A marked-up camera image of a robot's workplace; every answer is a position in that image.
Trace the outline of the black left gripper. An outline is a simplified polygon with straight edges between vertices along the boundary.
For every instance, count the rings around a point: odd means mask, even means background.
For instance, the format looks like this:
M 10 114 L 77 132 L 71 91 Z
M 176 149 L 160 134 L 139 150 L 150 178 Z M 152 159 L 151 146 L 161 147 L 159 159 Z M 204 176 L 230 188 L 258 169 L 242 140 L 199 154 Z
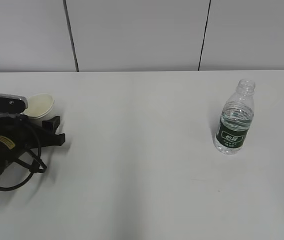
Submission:
M 65 134 L 57 134 L 61 117 L 43 120 L 42 125 L 33 123 L 25 115 L 15 118 L 0 117 L 0 150 L 24 150 L 62 146 Z

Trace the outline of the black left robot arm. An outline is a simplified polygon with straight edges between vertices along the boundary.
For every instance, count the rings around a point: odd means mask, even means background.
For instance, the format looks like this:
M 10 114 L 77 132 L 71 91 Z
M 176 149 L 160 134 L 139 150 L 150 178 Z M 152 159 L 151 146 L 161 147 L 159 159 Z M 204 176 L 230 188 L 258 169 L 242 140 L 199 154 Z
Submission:
M 0 176 L 12 164 L 29 171 L 21 183 L 11 187 L 0 186 L 1 192 L 10 192 L 25 185 L 34 174 L 44 173 L 47 165 L 41 159 L 42 148 L 61 146 L 65 134 L 56 134 L 61 117 L 55 116 L 36 125 L 25 115 L 16 118 L 0 117 Z

